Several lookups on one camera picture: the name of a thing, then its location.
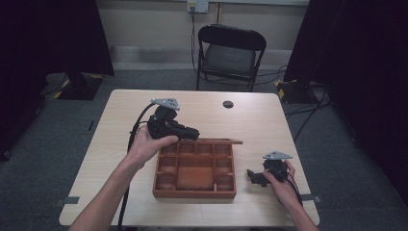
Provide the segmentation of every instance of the chair seat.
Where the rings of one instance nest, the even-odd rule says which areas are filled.
[[[256,52],[210,44],[202,63],[203,70],[226,72],[250,78],[254,71]]]

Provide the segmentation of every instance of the wooden tray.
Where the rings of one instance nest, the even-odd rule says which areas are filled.
[[[234,198],[232,144],[242,141],[178,141],[159,151],[153,195],[161,198]]]

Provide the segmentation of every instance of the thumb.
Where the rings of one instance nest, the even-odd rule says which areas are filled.
[[[277,183],[280,183],[278,180],[276,180],[275,176],[273,176],[272,173],[268,172],[267,170],[263,172],[265,178],[270,182],[270,184],[274,185]]]

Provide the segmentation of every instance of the hand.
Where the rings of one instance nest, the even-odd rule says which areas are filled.
[[[154,140],[147,129],[147,126],[139,128],[135,140],[132,143],[127,157],[136,162],[137,170],[141,169],[144,164],[150,160],[158,150],[178,141],[176,136],[167,136],[161,139]]]
[[[294,177],[294,167],[292,164],[285,160],[285,164],[288,166],[289,174]],[[294,192],[291,184],[287,181],[279,182],[276,178],[268,171],[264,171],[264,176],[268,179],[270,184],[272,185],[273,190],[275,191],[276,196],[282,202],[282,204],[287,208],[290,209],[292,206],[300,205],[299,201],[297,200],[296,193]],[[288,180],[294,183],[292,177],[289,176]]]

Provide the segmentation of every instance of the gray carpet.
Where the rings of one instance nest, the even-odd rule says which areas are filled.
[[[63,77],[48,76],[44,92]],[[259,77],[257,83],[273,77]],[[246,86],[233,86],[241,84],[236,81],[201,83],[202,90],[246,91]],[[115,89],[194,90],[195,73],[192,69],[119,70],[103,81],[93,101],[56,100],[47,95],[41,113],[11,149],[11,159],[0,163],[0,230],[67,229],[59,224],[62,207],[55,202],[68,195]],[[255,86],[254,91],[276,89],[269,82]],[[322,97],[322,89],[317,88],[316,94]],[[283,105],[286,113],[305,106]],[[308,115],[288,116],[294,137]],[[352,141],[330,104],[313,114],[295,144],[312,193],[322,199],[317,204],[321,230],[408,230],[406,206],[382,171]]]

